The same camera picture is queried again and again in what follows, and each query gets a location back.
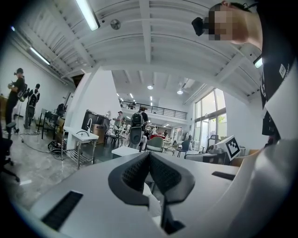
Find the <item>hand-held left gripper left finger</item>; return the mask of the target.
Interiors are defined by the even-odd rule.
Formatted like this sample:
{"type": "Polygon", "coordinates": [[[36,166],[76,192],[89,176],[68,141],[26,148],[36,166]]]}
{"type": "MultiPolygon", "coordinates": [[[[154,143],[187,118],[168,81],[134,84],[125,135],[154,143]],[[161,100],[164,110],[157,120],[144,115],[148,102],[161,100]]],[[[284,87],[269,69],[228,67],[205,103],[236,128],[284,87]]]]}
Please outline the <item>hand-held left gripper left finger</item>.
{"type": "Polygon", "coordinates": [[[132,154],[132,159],[114,168],[108,176],[113,194],[128,205],[149,206],[149,198],[143,195],[144,183],[149,174],[149,154],[132,154]]]}

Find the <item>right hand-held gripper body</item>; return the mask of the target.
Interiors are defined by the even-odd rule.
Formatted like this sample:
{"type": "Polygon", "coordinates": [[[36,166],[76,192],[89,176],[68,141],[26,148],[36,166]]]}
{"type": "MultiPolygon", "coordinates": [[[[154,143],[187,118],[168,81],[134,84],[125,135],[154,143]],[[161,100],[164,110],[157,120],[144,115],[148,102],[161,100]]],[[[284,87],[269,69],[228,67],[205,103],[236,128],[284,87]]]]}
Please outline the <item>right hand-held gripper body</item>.
{"type": "Polygon", "coordinates": [[[218,135],[212,135],[208,139],[205,162],[230,163],[240,152],[240,147],[234,136],[220,140],[218,135]]]}

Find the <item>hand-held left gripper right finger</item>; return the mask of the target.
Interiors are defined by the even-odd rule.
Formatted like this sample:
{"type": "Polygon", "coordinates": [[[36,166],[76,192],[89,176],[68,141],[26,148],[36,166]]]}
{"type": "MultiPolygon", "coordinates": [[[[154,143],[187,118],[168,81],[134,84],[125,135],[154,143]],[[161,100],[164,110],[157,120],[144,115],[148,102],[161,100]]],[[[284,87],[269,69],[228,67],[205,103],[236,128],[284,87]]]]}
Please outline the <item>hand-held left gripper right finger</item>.
{"type": "Polygon", "coordinates": [[[173,218],[170,206],[177,205],[188,197],[195,186],[195,178],[187,169],[155,152],[149,154],[149,172],[163,195],[160,227],[168,235],[173,234],[185,225],[173,218]]]}

